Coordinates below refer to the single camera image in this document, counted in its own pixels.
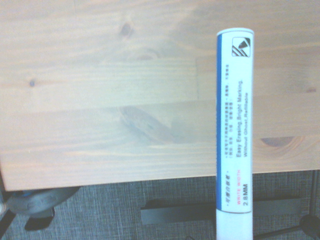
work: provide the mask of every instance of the blue stripe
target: blue stripe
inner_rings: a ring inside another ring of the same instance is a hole
[[[222,34],[216,43],[216,208],[222,210],[221,195],[221,50]]]

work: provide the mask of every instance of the wood grain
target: wood grain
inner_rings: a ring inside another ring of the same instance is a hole
[[[216,34],[255,32],[253,169],[320,168],[317,1],[0,3],[8,191],[215,174]]]

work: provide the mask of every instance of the floor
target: floor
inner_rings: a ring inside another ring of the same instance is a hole
[[[300,197],[302,214],[254,218],[254,235],[293,227],[309,211],[312,172],[253,175],[254,199]],[[320,217],[320,190],[317,216]],[[215,177],[151,180],[82,187],[55,208],[51,225],[26,232],[28,217],[17,215],[2,240],[213,240],[212,221],[142,225],[140,208],[150,200],[164,205],[213,202]],[[311,240],[302,231],[272,240]]]

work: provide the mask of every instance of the whiteboard marker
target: whiteboard marker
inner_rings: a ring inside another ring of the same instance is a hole
[[[216,239],[253,239],[252,101],[254,32],[217,34]]]

